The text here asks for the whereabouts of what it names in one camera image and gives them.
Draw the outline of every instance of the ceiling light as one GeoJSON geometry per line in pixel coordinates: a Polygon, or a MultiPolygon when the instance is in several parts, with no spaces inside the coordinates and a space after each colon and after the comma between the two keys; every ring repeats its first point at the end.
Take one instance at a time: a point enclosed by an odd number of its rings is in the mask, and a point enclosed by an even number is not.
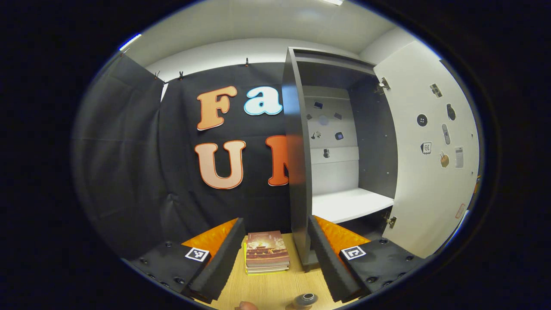
{"type": "Polygon", "coordinates": [[[119,51],[122,51],[124,50],[128,45],[130,45],[130,43],[134,42],[137,38],[141,37],[142,35],[141,34],[137,34],[135,37],[131,38],[130,41],[126,42],[126,44],[124,44],[123,46],[121,46],[121,48],[119,49],[119,51]]]}
{"type": "Polygon", "coordinates": [[[323,1],[335,4],[335,5],[338,5],[338,6],[343,4],[342,0],[323,0],[323,1]]]}

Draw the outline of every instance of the small cylindrical object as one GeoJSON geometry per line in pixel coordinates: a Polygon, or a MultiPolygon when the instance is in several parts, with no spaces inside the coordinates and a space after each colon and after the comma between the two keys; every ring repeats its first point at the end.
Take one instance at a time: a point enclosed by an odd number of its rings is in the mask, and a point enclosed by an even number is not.
{"type": "Polygon", "coordinates": [[[307,309],[310,308],[317,301],[317,295],[307,293],[298,295],[293,299],[293,307],[295,309],[307,309]]]}

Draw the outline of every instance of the stack of books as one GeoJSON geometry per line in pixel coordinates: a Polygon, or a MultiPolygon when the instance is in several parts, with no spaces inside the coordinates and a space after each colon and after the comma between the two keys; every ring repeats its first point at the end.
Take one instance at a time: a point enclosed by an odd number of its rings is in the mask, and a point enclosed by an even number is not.
{"type": "Polygon", "coordinates": [[[245,270],[249,275],[289,269],[289,253],[280,231],[249,233],[244,243],[245,270]]]}

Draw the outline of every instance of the decorative letter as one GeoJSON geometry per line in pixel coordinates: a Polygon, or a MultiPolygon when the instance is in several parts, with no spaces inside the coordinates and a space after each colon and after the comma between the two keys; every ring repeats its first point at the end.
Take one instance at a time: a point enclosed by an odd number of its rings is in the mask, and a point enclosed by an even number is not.
{"type": "Polygon", "coordinates": [[[273,87],[263,86],[249,90],[247,97],[250,99],[245,102],[244,109],[249,115],[260,115],[266,113],[275,115],[283,110],[279,104],[279,93],[273,87]]]}
{"type": "Polygon", "coordinates": [[[216,173],[214,165],[214,152],[218,150],[215,143],[202,143],[195,147],[195,152],[199,155],[199,171],[201,178],[208,186],[216,189],[232,189],[243,180],[243,162],[241,160],[241,150],[246,146],[245,141],[234,140],[224,143],[224,149],[230,153],[230,176],[221,178],[216,173]]]}
{"type": "Polygon", "coordinates": [[[285,176],[287,167],[287,138],[285,136],[271,136],[266,139],[266,145],[272,149],[272,177],[268,180],[271,186],[287,185],[289,178],[285,176]]]}
{"type": "Polygon", "coordinates": [[[230,99],[226,95],[237,95],[237,89],[228,86],[197,96],[197,100],[201,101],[201,121],[197,124],[197,130],[218,127],[224,123],[224,118],[218,116],[218,110],[227,113],[230,109],[230,99]]]}

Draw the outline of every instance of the black foam block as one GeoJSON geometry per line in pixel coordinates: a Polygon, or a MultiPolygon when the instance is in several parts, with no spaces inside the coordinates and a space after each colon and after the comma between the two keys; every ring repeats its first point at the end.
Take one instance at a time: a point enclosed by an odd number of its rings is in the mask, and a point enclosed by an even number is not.
{"type": "Polygon", "coordinates": [[[190,284],[190,297],[210,303],[217,300],[234,267],[235,257],[245,236],[243,218],[238,218],[216,255],[190,284]]]}
{"type": "Polygon", "coordinates": [[[359,249],[347,251],[359,251],[358,256],[347,257],[342,250],[339,256],[358,283],[368,288],[369,293],[396,281],[424,261],[384,238],[364,243],[357,248],[359,249]]]}
{"type": "Polygon", "coordinates": [[[348,302],[367,294],[335,255],[313,215],[308,216],[308,234],[333,301],[348,302]]]}
{"type": "Polygon", "coordinates": [[[130,263],[165,287],[181,293],[199,275],[209,259],[208,251],[167,241],[130,263]]]}

